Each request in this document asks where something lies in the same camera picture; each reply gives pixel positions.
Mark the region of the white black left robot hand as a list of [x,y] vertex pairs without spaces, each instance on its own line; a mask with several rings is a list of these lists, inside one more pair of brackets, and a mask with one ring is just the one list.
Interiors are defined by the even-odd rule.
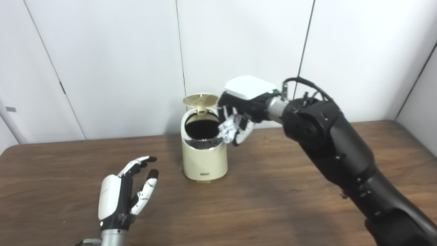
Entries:
[[142,156],[130,162],[119,174],[108,175],[100,188],[98,219],[100,230],[128,231],[136,216],[150,200],[159,177],[157,169],[151,169],[140,190],[132,193],[133,176],[139,174],[149,163],[156,162],[157,157]]

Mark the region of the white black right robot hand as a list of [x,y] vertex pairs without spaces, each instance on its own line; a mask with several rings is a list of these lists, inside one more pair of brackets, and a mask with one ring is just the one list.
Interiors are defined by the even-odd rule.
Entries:
[[217,101],[220,134],[225,143],[239,146],[252,133],[256,124],[271,121],[268,108],[280,95],[277,87],[253,76],[240,76],[225,84]]

